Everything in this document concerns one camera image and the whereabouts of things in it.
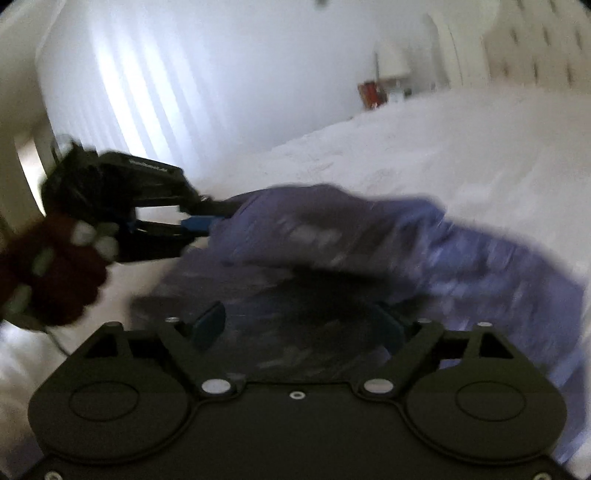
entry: silver screw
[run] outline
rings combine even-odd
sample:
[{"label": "silver screw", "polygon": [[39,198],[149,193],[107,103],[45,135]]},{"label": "silver screw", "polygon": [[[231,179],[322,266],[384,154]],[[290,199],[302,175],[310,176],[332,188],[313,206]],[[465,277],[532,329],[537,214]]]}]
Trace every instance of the silver screw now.
[{"label": "silver screw", "polygon": [[62,476],[57,472],[47,472],[44,477],[45,480],[64,480]]},{"label": "silver screw", "polygon": [[290,398],[292,400],[303,400],[306,397],[306,394],[304,392],[291,392],[290,393]]},{"label": "silver screw", "polygon": [[201,389],[210,395],[222,395],[228,393],[232,389],[232,385],[228,380],[211,378],[201,384]]},{"label": "silver screw", "polygon": [[384,395],[394,390],[394,384],[385,378],[372,378],[371,380],[367,380],[367,382],[363,384],[363,387],[369,393],[375,393],[376,395]]}]

